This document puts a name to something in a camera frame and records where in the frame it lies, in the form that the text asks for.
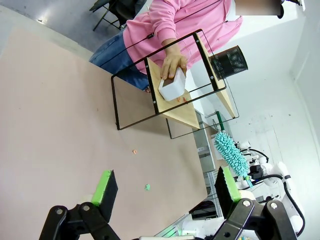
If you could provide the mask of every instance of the hand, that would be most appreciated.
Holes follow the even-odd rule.
[[[165,49],[166,57],[163,61],[160,76],[162,79],[173,79],[176,75],[177,68],[180,67],[186,75],[187,72],[187,58],[183,56],[180,52],[179,46],[174,44]]]

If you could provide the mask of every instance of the microfiber duster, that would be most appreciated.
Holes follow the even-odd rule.
[[[243,154],[240,152],[240,150],[236,148],[233,139],[227,133],[219,132],[215,136],[214,145],[216,149],[219,151],[219,153],[223,156],[224,160],[233,169],[235,174],[244,177],[249,186],[252,188],[253,185],[248,176],[248,162],[246,158],[243,156]]]

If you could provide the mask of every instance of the gray floor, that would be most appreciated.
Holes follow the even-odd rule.
[[[105,13],[104,8],[94,13],[89,11],[95,2],[96,0],[0,0],[0,5],[38,21],[94,52],[119,32],[106,21],[102,21],[93,31]],[[116,19],[112,13],[108,13],[106,18],[109,21]]]

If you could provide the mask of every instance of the white container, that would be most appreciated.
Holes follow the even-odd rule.
[[[166,81],[169,81],[169,83],[165,83],[165,80],[161,79],[158,88],[164,100],[171,101],[185,93],[186,76],[180,67],[176,69],[173,81]]]

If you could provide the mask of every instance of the black mesh pen holder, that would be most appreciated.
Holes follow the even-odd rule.
[[[246,59],[239,46],[212,55],[210,63],[220,79],[248,70]]]

